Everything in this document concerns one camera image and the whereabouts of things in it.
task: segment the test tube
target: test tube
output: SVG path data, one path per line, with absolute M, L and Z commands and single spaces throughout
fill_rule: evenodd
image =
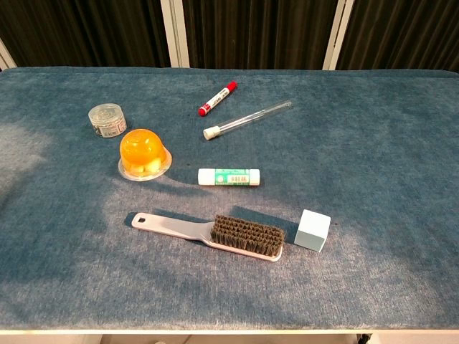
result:
M 273 106 L 267 107 L 266 109 L 257 111 L 256 113 L 246 115 L 241 118 L 236 118 L 232 120 L 228 120 L 227 122 L 220 123 L 219 125 L 215 125 L 213 127 L 204 129 L 204 137 L 206 140 L 211 140 L 221 134 L 224 134 L 230 130 L 235 128 L 239 128 L 245 124 L 251 123 L 255 120 L 259 120 L 261 118 L 267 117 L 267 115 L 274 115 L 279 113 L 283 110 L 288 110 L 292 108 L 292 102 L 290 100 L 286 100 L 284 102 L 279 102 Z

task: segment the brush bristles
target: brush bristles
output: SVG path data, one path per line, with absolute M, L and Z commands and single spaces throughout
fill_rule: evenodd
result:
M 275 256 L 284 242 L 284 231 L 274 226 L 217 215 L 210 231 L 212 241 L 229 247 Z

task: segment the brush handle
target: brush handle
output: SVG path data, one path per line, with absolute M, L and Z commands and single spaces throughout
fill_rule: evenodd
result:
M 154 231 L 188 240 L 202 240 L 208 228 L 213 224 L 197 224 L 194 222 L 171 219 L 169 217 L 137 213 L 132 220 L 132 227 L 144 231 Z

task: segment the white cube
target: white cube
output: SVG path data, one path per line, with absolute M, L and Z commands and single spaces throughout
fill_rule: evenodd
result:
M 330 216 L 303 210 L 300 226 L 295 236 L 295 244 L 320 252 L 327 240 Z

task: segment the green label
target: green label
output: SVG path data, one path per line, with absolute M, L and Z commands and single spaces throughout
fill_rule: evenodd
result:
M 249 170 L 215 169 L 215 185 L 249 185 Z

